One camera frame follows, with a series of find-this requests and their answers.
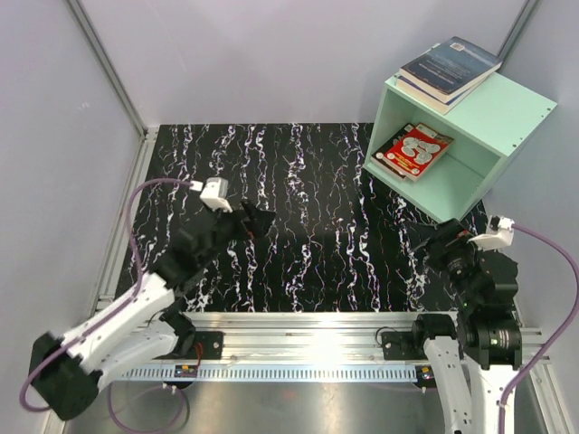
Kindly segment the red book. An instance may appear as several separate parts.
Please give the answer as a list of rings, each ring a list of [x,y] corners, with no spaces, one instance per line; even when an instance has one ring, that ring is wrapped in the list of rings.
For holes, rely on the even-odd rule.
[[[417,181],[442,157],[454,138],[443,135],[426,124],[419,123],[387,154],[387,163]]]

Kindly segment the black paperback book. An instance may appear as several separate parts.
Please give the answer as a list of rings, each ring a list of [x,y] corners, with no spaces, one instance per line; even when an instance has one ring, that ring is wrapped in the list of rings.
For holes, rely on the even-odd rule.
[[[395,169],[392,165],[388,164],[387,154],[390,150],[397,144],[407,133],[409,133],[414,128],[414,125],[407,123],[405,126],[400,128],[392,137],[388,138],[381,147],[378,148],[376,152],[372,154],[372,160],[380,165],[385,171],[389,171],[395,177],[405,180],[406,176],[403,172]]]

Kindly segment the blue orange paperback book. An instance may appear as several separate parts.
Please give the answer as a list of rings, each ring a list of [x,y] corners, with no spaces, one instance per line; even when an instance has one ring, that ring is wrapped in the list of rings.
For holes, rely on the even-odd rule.
[[[433,94],[429,93],[420,81],[410,80],[402,75],[396,75],[395,77],[395,87],[397,89],[404,91],[428,108],[434,109],[442,115],[446,115],[452,111],[458,104],[466,99],[472,91],[476,89],[475,86],[471,86],[454,98],[449,99],[448,101],[443,101],[442,99],[438,99]]]

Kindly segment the dark blue hardcover book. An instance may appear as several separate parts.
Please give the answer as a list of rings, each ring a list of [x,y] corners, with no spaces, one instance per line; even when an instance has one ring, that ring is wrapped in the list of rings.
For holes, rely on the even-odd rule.
[[[402,66],[397,78],[447,103],[498,70],[496,55],[454,36]]]

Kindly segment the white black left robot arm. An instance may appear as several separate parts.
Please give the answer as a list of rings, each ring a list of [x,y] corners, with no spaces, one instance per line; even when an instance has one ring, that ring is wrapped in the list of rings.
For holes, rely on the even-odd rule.
[[[34,342],[28,384],[61,420],[80,416],[121,374],[159,356],[184,359],[195,348],[186,295],[232,241],[265,237],[274,211],[243,200],[230,212],[209,210],[199,229],[184,227],[135,286],[57,336]]]

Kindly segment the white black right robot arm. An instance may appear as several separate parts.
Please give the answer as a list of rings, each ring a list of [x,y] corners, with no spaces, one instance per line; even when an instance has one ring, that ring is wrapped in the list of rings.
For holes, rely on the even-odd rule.
[[[480,235],[456,219],[416,230],[412,249],[448,276],[460,301],[455,318],[418,315],[409,339],[413,354],[434,370],[445,427],[450,433],[512,433],[523,339],[513,313],[518,266],[500,250],[511,245],[514,223],[494,216]]]

